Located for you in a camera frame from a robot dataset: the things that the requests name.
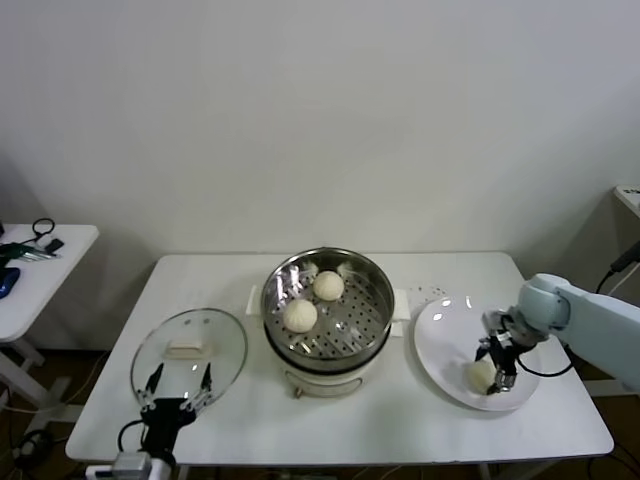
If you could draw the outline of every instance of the black cable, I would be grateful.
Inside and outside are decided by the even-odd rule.
[[[118,451],[124,452],[124,448],[122,448],[122,437],[124,436],[124,432],[126,432],[127,429],[133,427],[134,425],[140,425],[142,422],[143,420],[141,419],[133,420],[120,429],[120,433],[118,433]]]
[[[602,278],[602,280],[600,280],[600,283],[598,284],[598,288],[596,288],[596,293],[600,293],[600,290],[602,290],[602,287],[604,286],[605,282],[609,280],[611,277],[613,277],[614,273],[615,272],[613,270],[609,270],[607,272],[607,274]]]
[[[617,440],[614,441],[616,447],[620,448],[620,450],[622,450],[624,453],[626,453],[629,458],[631,458],[631,460],[633,460],[633,463],[636,464],[636,466],[640,469],[640,460],[638,460],[638,458],[629,451],[628,448],[626,448],[624,445],[622,445],[620,442],[618,442]]]
[[[635,469],[631,465],[629,465],[627,462],[625,462],[621,458],[616,457],[612,453],[610,453],[609,455],[606,455],[604,457],[598,457],[598,458],[610,458],[611,460],[615,460],[619,464],[623,465],[627,470],[629,470],[633,474],[634,477],[640,479],[640,474],[638,474],[638,472],[636,472]],[[593,463],[596,460],[597,460],[597,458],[590,458],[589,461],[587,462],[587,478],[589,480],[594,480],[593,471],[592,470],[593,470]]]
[[[48,227],[48,229],[46,231],[39,231],[38,230],[38,225],[43,223],[43,222],[44,223],[49,223],[50,225],[49,225],[49,227]],[[30,238],[29,240],[25,240],[24,242],[20,242],[20,244],[21,245],[26,245],[27,243],[37,242],[38,240],[40,240],[45,235],[48,235],[48,234],[52,233],[55,229],[56,229],[56,222],[53,220],[53,218],[49,218],[49,217],[38,218],[37,220],[35,220],[31,224],[31,231],[33,232],[35,237]]]
[[[531,373],[532,375],[537,375],[538,377],[544,377],[544,378],[559,377],[560,375],[564,375],[565,373],[567,373],[569,370],[573,368],[573,363],[569,361],[569,365],[567,365],[565,368],[563,368],[559,372],[541,373],[541,372],[536,372],[535,370],[531,370],[529,367],[527,367],[524,363],[522,363],[522,360],[520,360],[520,357],[516,357],[516,362],[518,362],[518,365],[520,365],[525,372]]]

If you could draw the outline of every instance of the floor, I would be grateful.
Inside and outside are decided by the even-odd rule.
[[[76,392],[86,381],[92,366],[100,357],[100,353],[95,352],[60,352],[44,351],[46,363],[42,367],[32,367],[30,373],[45,386],[49,386],[55,377],[65,375],[71,376],[73,382],[69,392]],[[91,392],[91,387],[95,383],[99,371],[104,366],[106,358],[99,361],[96,374],[74,400],[74,403],[84,403]],[[583,379],[597,380],[607,378],[591,365],[584,365],[579,368],[579,373]],[[640,459],[640,397],[616,397],[595,399],[603,418],[607,422],[614,438],[617,442],[628,449],[631,454]],[[17,395],[13,396],[13,406],[16,408],[30,409],[31,407],[23,402]],[[31,418],[30,415],[13,413],[9,415],[6,411],[0,413],[0,480],[9,478],[15,480],[35,479],[35,480],[62,480],[80,479],[83,465],[79,465],[67,458],[64,452],[64,439],[71,433],[72,426],[68,424],[51,424],[49,430],[54,438],[60,440],[57,443],[46,461],[30,470],[22,473],[14,470],[11,456],[6,454],[9,450],[9,429],[11,427],[14,443],[17,442],[26,428]],[[616,447],[614,454],[628,463],[633,461],[619,447]],[[536,477],[537,480],[551,479],[587,479],[587,459],[565,460],[551,468],[545,470]],[[605,479],[634,479],[640,478],[640,465],[634,465],[637,473],[634,475],[610,457],[595,460],[592,465],[593,480]],[[493,474],[504,472],[508,468],[507,464],[492,465]],[[313,478],[334,476],[340,480],[352,480],[358,475],[358,480],[430,480],[430,479],[451,479],[451,480],[477,480],[480,478],[479,472],[474,465],[451,465],[451,466],[425,466],[403,467],[395,471],[391,468],[374,467],[363,470],[362,468],[321,468],[321,469],[295,469],[290,471],[293,475],[313,474]],[[191,480],[267,480],[278,478],[278,469],[261,468],[197,468],[191,469],[189,479]]]

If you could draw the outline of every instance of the cable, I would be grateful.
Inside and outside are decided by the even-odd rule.
[[[141,420],[141,419],[133,420],[133,421],[127,423],[124,427],[122,427],[120,429],[120,432],[118,433],[118,451],[124,452],[124,448],[122,448],[122,437],[124,436],[124,432],[126,432],[128,428],[131,428],[134,425],[141,424],[143,421],[144,420]]]
[[[627,273],[627,274],[624,276],[624,278],[623,278],[622,280],[620,280],[618,283],[616,283],[616,285],[615,285],[611,290],[609,290],[609,293],[607,293],[607,295],[609,295],[609,296],[610,296],[610,295],[612,295],[612,294],[613,294],[613,292],[615,292],[618,288],[620,288],[624,282],[626,282],[627,280],[629,280],[629,278],[630,278],[634,273],[636,273],[636,271],[637,271],[639,268],[640,268],[640,263],[636,263],[636,266],[635,266],[635,267],[633,267],[633,268],[629,271],[629,273]]]
[[[48,229],[46,231],[38,230],[38,226],[43,222],[44,223],[49,223],[49,227],[48,227]],[[49,218],[49,217],[39,218],[39,219],[35,220],[31,224],[31,231],[33,232],[35,237],[30,238],[29,240],[25,240],[24,242],[20,242],[20,244],[21,245],[26,245],[27,243],[37,242],[38,240],[40,240],[45,235],[48,235],[51,232],[53,232],[55,229],[56,229],[56,222],[53,220],[53,218]]]
[[[600,283],[598,284],[598,288],[596,288],[596,293],[600,293],[600,290],[602,290],[602,287],[604,286],[604,283],[609,280],[611,277],[613,277],[614,275],[614,271],[613,270],[609,270],[607,272],[607,274],[602,278],[602,280],[600,280]]]
[[[626,461],[622,460],[621,458],[616,457],[613,454],[609,454],[606,455],[604,457],[598,457],[598,458],[610,458],[611,460],[615,460],[616,462],[618,462],[619,464],[623,465],[627,470],[629,470],[634,477],[640,479],[640,474],[638,474],[638,472],[635,471],[635,469],[629,465]],[[589,478],[589,480],[594,480],[593,478],[593,462],[596,460],[596,458],[590,458],[589,461],[587,462],[587,477]]]
[[[640,469],[640,460],[638,460],[638,458],[629,451],[628,448],[626,448],[624,445],[622,445],[620,442],[618,442],[617,440],[614,441],[616,447],[620,448],[620,450],[622,450],[624,453],[626,453],[629,458],[631,458],[631,460],[633,460],[633,463],[636,464],[636,466]]]
[[[522,363],[522,360],[520,360],[520,357],[516,357],[516,362],[518,362],[518,365],[520,365],[525,372],[528,372],[528,373],[531,373],[532,375],[537,375],[538,377],[543,377],[543,378],[559,377],[560,375],[564,375],[565,373],[567,373],[569,370],[573,368],[573,363],[569,361],[569,365],[567,365],[565,368],[563,368],[559,372],[541,373],[541,372],[536,372],[535,370],[531,370],[529,367],[527,367],[524,363]]]
[[[369,470],[369,467],[365,467],[362,470],[360,470],[358,473],[356,473],[353,477],[351,477],[351,480],[356,480],[356,478],[358,478],[359,476],[361,476],[363,473],[365,473],[367,470]]]
[[[384,480],[385,478],[387,478],[389,475],[391,475],[393,472],[396,472],[398,470],[400,470],[402,468],[402,465],[398,465],[397,467],[392,468],[391,470],[389,470],[387,473],[385,473],[383,476],[380,477],[380,480]]]
[[[91,379],[93,378],[93,375],[96,373],[96,369],[98,368],[98,365],[100,363],[100,360],[102,360],[106,355],[108,355],[109,352],[104,352],[102,355],[100,355],[98,357],[98,359],[95,361],[95,363],[93,364],[93,368],[91,369],[91,373],[89,374],[89,376],[87,377],[86,381],[84,382],[84,384],[73,394],[71,395],[68,399],[66,399],[64,401],[65,404],[70,403],[72,400],[74,400],[78,395],[80,395],[85,388],[87,388],[87,386],[89,385],[89,382],[91,381]],[[22,408],[13,408],[11,406],[9,407],[4,407],[4,410],[7,410],[9,412],[15,412],[15,413],[26,413],[29,415],[35,415],[36,413],[40,413],[40,412],[49,412],[51,410],[56,410],[60,408],[60,404],[55,405],[53,407],[48,407],[48,408],[41,408],[39,410],[23,410]]]

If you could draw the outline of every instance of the metal rim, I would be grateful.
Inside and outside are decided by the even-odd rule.
[[[370,297],[368,297],[368,300],[371,302],[373,302],[374,300],[377,302],[382,301],[378,309],[373,307],[373,305],[378,306],[378,303],[372,303],[372,305],[369,305],[369,304],[365,305],[365,303],[360,303],[360,301],[362,300],[363,302],[367,302],[368,300],[365,298],[357,298],[356,300],[356,296],[347,298],[346,302],[343,301],[342,297],[340,300],[338,300],[338,302],[341,304],[350,302],[349,305],[347,306],[336,305],[335,303],[331,303],[331,302],[329,302],[327,305],[328,307],[327,310],[329,310],[329,308],[334,308],[334,306],[336,310],[342,310],[341,314],[343,314],[344,317],[332,316],[332,319],[336,318],[340,324],[344,323],[343,320],[347,320],[347,323],[348,322],[359,323],[358,321],[356,321],[356,319],[362,320],[362,325],[357,327],[358,329],[361,329],[357,333],[361,333],[363,335],[363,336],[358,336],[358,338],[362,340],[357,340],[355,338],[350,339],[350,340],[355,339],[355,341],[357,342],[356,344],[352,342],[338,343],[338,339],[336,339],[335,337],[331,337],[331,338],[325,337],[324,336],[325,328],[323,327],[318,327],[318,329],[315,332],[313,331],[308,332],[309,339],[307,339],[306,334],[292,335],[291,332],[285,331],[284,328],[282,328],[283,325],[278,324],[278,320],[276,320],[277,307],[275,309],[272,308],[275,306],[274,300],[273,300],[274,299],[274,295],[273,295],[274,279],[277,279],[278,277],[288,279],[288,276],[290,275],[290,272],[286,270],[288,267],[299,266],[300,264],[306,261],[307,257],[309,257],[309,261],[313,262],[314,257],[318,258],[318,257],[321,257],[323,254],[326,254],[327,256],[335,256],[335,258],[338,258],[338,259],[341,259],[341,257],[344,257],[345,261],[351,260],[356,264],[360,263],[362,268],[368,269],[367,270],[368,274],[370,274],[372,277],[375,278],[375,282],[373,283],[366,283],[364,281],[361,282],[359,279],[356,280],[356,277],[359,277],[360,274],[357,271],[355,271],[354,272],[355,276],[351,278],[351,280],[353,280],[352,285],[349,285],[349,288],[354,289],[353,291],[354,294],[360,294],[361,296],[370,295]],[[310,287],[311,283],[309,283],[308,281],[307,283],[305,283],[306,277],[305,275],[303,275],[303,272],[301,272],[300,278],[301,280],[298,281],[298,284],[300,285],[300,287],[302,287],[302,289],[307,289],[308,287]],[[365,292],[363,290],[365,287],[366,289],[370,289],[370,290],[368,292]],[[304,296],[299,296],[302,294],[303,294],[302,290],[299,290],[295,294],[295,297],[305,298]],[[307,295],[307,297],[309,297],[309,294],[310,294],[310,290],[306,291],[305,295]],[[286,301],[290,301],[293,298],[292,296],[287,295],[286,293],[284,296],[288,297],[288,300],[283,301],[283,303],[286,303]],[[325,302],[321,302],[321,301],[317,302],[315,299],[312,299],[312,300],[314,301],[314,303],[317,304],[319,312],[322,313],[322,308],[320,304]],[[260,308],[261,308],[262,318],[265,321],[265,325],[264,325],[265,333],[267,334],[269,343],[278,352],[278,354],[281,357],[286,358],[291,365],[303,370],[307,370],[313,373],[335,374],[336,372],[340,372],[340,371],[351,371],[354,368],[358,368],[362,366],[363,363],[366,363],[366,361],[373,358],[377,354],[377,352],[382,348],[384,343],[386,343],[386,340],[391,328],[391,316],[393,314],[393,308],[395,303],[394,300],[395,299],[393,297],[393,288],[391,286],[391,282],[389,281],[389,278],[373,260],[367,258],[362,254],[353,252],[351,250],[343,249],[343,248],[320,247],[320,248],[305,250],[303,252],[297,253],[296,255],[293,255],[285,259],[269,274],[264,284],[264,287],[262,289]],[[362,305],[363,307],[359,315],[364,314],[365,317],[364,318],[358,317],[357,312],[359,310],[354,310],[353,312],[354,318],[348,320],[346,318],[347,316],[346,312],[351,312],[351,310],[345,311],[345,308],[350,306],[353,309],[356,309],[356,308],[360,309],[361,308],[360,305]],[[374,321],[370,325],[367,325],[365,323],[365,321],[371,322],[372,319]],[[318,338],[319,340],[316,341],[314,338],[314,335],[316,334],[322,335],[323,338],[321,338],[320,335],[317,335],[315,338]],[[284,339],[276,338],[280,336],[284,337],[285,335],[288,336],[288,338],[290,339],[289,341],[291,342],[288,346],[286,345],[286,342],[287,342],[286,338]],[[321,344],[323,344],[324,347],[328,348],[329,352],[325,351],[325,356],[323,358],[318,358],[317,355],[322,356],[322,353],[316,353],[314,355],[313,353],[310,352],[309,348],[305,348],[305,351],[301,351],[301,349],[293,348],[294,344],[297,344],[297,341],[299,341],[299,344],[301,344],[302,347],[309,346],[313,349],[313,347],[316,346],[317,348],[316,350],[313,350],[314,352],[319,352],[319,351],[321,352],[323,349]],[[317,368],[314,368],[313,366],[311,366],[310,365],[311,362],[317,362],[316,364]]]

